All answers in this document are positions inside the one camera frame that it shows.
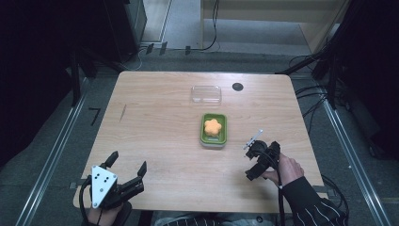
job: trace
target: orange food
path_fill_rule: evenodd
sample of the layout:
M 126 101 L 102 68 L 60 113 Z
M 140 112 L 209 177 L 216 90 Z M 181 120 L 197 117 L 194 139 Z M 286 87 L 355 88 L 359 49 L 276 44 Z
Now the orange food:
M 204 123 L 204 131 L 207 136 L 217 137 L 222 129 L 222 125 L 216 119 L 211 119 Z

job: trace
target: gray floor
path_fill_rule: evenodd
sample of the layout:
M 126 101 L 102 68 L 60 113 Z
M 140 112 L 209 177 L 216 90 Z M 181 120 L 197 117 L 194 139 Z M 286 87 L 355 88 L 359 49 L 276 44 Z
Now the gray floor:
M 182 7 L 184 3 L 176 7 L 178 1 L 174 0 L 171 8 Z M 171 32 L 173 18 L 170 14 L 164 40 L 168 40 L 169 48 L 182 48 L 186 45 L 195 46 L 197 37 L 193 33 Z M 273 73 L 288 68 L 291 59 L 296 56 L 306 55 L 309 50 L 305 47 L 292 48 L 293 43 L 304 45 L 303 37 L 299 34 L 293 35 L 286 44 L 276 43 L 276 51 L 262 50 L 261 48 L 248 47 L 252 53 L 234 48 L 234 42 L 230 47 L 223 49 L 225 41 L 219 41 L 220 49 L 217 53 L 192 52 L 186 56 L 184 51 L 167 50 L 160 55 L 155 49 L 151 54 L 142 52 L 140 58 L 134 58 L 124 65 L 140 71 L 184 71 L 184 72 L 243 72 L 243 73 Z M 31 210 L 34 213 L 29 220 L 31 225 L 79 225 L 81 215 L 77 208 L 72 205 L 75 189 L 70 188 L 71 182 L 77 182 L 88 159 L 91 146 L 96 137 L 98 128 L 103 118 L 107 102 L 112 93 L 118 75 L 112 70 L 99 65 L 100 73 L 95 79 L 88 82 L 87 96 L 82 104 L 79 116 L 76 119 L 70 137 L 65 142 L 65 147 L 57 159 L 56 168 L 51 175 L 49 184 L 45 187 L 43 196 L 37 208 Z M 295 89 L 314 85 L 309 77 L 311 69 L 304 68 L 300 73 L 292 76 Z M 298 100 L 302 112 L 307 111 L 318 101 L 317 96 L 302 98 Z M 24 210 L 24 205 L 35 185 L 47 157 L 54 148 L 59 131 L 71 111 L 72 94 L 68 95 L 58 106 L 51 118 L 42 126 L 34 141 L 11 159 L 0 171 L 0 225 L 14 225 Z M 95 112 L 88 110 L 89 107 L 100 108 L 99 118 L 91 125 Z M 338 107 L 345 131 L 350 137 L 356 154 L 364 167 L 367 177 L 370 179 L 378 198 L 391 220 L 391 225 L 399 225 L 399 216 L 396 214 L 399 206 L 396 187 L 399 187 L 397 161 L 377 160 L 368 154 L 368 144 L 361 135 L 353 116 L 344 107 Z M 310 117 L 306 117 L 305 123 L 309 128 Z M 359 181 L 355 177 L 353 168 L 350 166 L 343 146 L 337 137 L 336 131 L 331 124 L 328 114 L 320 107 L 314 114 L 310 139 L 316 159 L 322 174 L 331 178 L 341 189 L 348 199 L 350 208 L 350 225 L 378 225 L 370 211 L 369 204 L 360 189 Z M 126 225 L 137 225 L 139 211 L 133 211 Z

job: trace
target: wooden table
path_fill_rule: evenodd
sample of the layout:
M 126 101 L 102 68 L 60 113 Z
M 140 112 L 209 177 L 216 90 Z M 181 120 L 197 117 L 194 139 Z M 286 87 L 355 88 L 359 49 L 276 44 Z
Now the wooden table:
M 333 26 L 346 13 L 349 0 L 225 0 L 219 2 L 217 19 L 299 23 L 312 53 L 325 44 Z M 215 0 L 200 1 L 200 47 L 204 19 L 213 19 Z
M 244 89 L 231 86 L 241 83 Z M 217 106 L 190 101 L 193 86 L 220 86 Z M 200 145 L 201 117 L 227 117 L 228 138 L 221 150 Z M 141 210 L 277 213 L 278 190 L 262 178 L 250 181 L 245 171 L 256 164 L 243 145 L 258 137 L 293 157 L 314 186 L 322 186 L 311 143 L 291 80 L 279 74 L 160 73 L 120 74 L 82 178 L 114 151 L 120 157 L 109 169 L 119 184 L 136 177 L 147 161 L 145 191 L 130 202 Z M 78 206 L 78 193 L 74 205 Z M 89 206 L 88 191 L 85 206 Z M 288 203 L 286 211 L 290 212 Z

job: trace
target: person's hand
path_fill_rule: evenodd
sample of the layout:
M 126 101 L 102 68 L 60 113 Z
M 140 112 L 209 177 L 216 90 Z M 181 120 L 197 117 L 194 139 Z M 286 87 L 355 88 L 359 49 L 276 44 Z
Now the person's hand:
M 302 177 L 304 174 L 304 170 L 293 158 L 289 158 L 282 153 L 279 155 L 279 175 L 281 177 L 282 186 Z M 262 177 L 272 180 L 276 186 L 279 184 L 279 177 L 275 170 L 265 171 Z
M 109 210 L 101 210 L 101 208 L 94 209 L 93 207 L 90 208 L 90 211 L 88 212 L 88 222 L 96 224 L 100 218 L 100 222 L 98 225 L 100 226 L 111 226 L 115 219 L 117 218 L 118 213 L 122 209 L 123 204 L 120 206 L 109 209 Z

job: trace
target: green bowl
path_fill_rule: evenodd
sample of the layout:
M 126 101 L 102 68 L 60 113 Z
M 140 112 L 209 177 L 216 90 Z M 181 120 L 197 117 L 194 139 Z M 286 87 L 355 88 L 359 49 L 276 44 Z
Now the green bowl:
M 206 121 L 215 119 L 217 122 L 219 122 L 222 125 L 222 129 L 220 130 L 220 133 L 217 137 L 213 136 L 208 136 L 205 134 L 205 126 L 204 123 Z M 200 143 L 204 147 L 210 147 L 210 148 L 222 148 L 225 146 L 227 141 L 227 118 L 225 115 L 221 114 L 213 114 L 213 113 L 207 113 L 202 116 L 202 124 L 200 128 Z

